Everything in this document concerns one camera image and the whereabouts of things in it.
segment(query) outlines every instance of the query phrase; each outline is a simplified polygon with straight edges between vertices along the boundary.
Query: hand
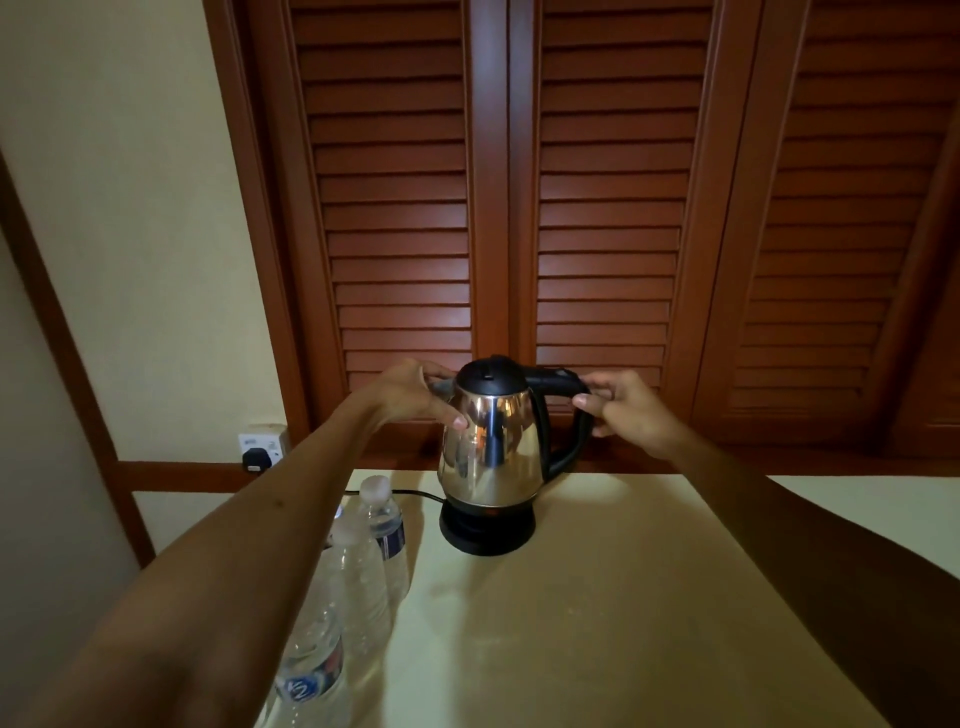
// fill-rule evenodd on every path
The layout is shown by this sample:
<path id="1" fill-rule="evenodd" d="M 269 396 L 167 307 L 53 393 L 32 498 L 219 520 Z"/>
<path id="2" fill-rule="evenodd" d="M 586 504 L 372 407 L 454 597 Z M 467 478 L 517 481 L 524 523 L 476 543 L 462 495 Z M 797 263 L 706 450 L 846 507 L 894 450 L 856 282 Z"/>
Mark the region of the hand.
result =
<path id="1" fill-rule="evenodd" d="M 691 434 L 633 370 L 594 372 L 582 379 L 593 394 L 577 395 L 573 405 L 602 420 L 593 428 L 594 437 L 616 433 L 668 459 L 670 445 Z"/>
<path id="2" fill-rule="evenodd" d="M 466 418 L 426 388 L 427 377 L 432 380 L 451 376 L 453 372 L 432 361 L 403 359 L 355 395 L 372 401 L 377 428 L 397 420 L 429 417 L 453 429 L 465 429 Z"/>

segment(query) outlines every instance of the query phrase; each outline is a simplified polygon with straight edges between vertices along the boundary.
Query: plastic water bottle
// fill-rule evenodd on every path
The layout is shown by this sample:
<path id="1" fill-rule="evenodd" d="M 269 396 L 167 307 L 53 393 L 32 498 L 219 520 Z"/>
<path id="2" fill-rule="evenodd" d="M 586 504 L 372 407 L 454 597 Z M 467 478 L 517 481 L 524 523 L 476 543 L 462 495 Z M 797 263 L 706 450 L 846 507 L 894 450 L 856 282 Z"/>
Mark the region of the plastic water bottle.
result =
<path id="1" fill-rule="evenodd" d="M 344 641 L 322 580 L 314 579 L 283 650 L 274 680 L 276 726 L 349 728 Z"/>
<path id="2" fill-rule="evenodd" d="M 353 677 L 362 682 L 390 639 L 387 581 L 380 549 L 358 513 L 345 511 L 330 529 L 333 546 L 324 552 L 324 570 L 339 583 L 334 607 L 344 625 L 344 648 Z"/>
<path id="3" fill-rule="evenodd" d="M 395 610 L 410 591 L 403 514 L 394 500 L 390 479 L 386 475 L 371 475 L 360 483 L 360 498 L 365 505 L 370 532 L 383 554 L 387 595 Z"/>

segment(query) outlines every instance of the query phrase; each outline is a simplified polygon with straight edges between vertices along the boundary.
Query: kettle handle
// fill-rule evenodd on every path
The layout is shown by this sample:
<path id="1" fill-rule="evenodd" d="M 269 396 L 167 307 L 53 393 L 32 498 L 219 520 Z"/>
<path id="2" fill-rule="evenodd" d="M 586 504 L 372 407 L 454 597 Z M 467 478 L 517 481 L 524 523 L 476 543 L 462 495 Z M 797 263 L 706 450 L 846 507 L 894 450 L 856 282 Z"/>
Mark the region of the kettle handle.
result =
<path id="1" fill-rule="evenodd" d="M 573 442 L 554 452 L 550 445 L 550 415 L 547 411 L 547 395 L 573 397 L 589 394 L 589 387 L 568 369 L 524 367 L 527 384 L 533 394 L 534 413 L 537 417 L 537 433 L 540 437 L 540 462 L 543 467 L 543 482 L 553 480 L 566 470 L 584 448 L 593 430 L 593 415 L 577 409 L 573 413 Z"/>

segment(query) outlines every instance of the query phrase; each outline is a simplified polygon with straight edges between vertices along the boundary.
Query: bottle cap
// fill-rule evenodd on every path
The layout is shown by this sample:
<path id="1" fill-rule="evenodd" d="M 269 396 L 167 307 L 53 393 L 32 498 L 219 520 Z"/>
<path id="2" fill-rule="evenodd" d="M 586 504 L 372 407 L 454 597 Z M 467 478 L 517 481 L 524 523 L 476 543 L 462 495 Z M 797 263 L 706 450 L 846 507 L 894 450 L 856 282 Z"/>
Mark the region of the bottle cap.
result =
<path id="1" fill-rule="evenodd" d="M 330 527 L 330 538 L 335 546 L 356 546 L 370 538 L 370 530 L 360 514 L 345 511 Z"/>
<path id="2" fill-rule="evenodd" d="M 371 475 L 360 483 L 360 498 L 367 505 L 380 505 L 390 500 L 390 478 L 386 475 Z"/>

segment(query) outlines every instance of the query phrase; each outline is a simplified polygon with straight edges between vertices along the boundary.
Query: black kettle lid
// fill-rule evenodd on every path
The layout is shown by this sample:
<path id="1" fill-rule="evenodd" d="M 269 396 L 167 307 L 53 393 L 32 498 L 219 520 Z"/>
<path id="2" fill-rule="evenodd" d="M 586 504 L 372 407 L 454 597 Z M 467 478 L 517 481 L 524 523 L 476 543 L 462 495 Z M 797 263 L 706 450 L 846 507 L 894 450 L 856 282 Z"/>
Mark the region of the black kettle lid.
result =
<path id="1" fill-rule="evenodd" d="M 523 367 L 499 354 L 465 364 L 457 375 L 457 385 L 474 395 L 493 397 L 515 395 L 528 387 Z"/>

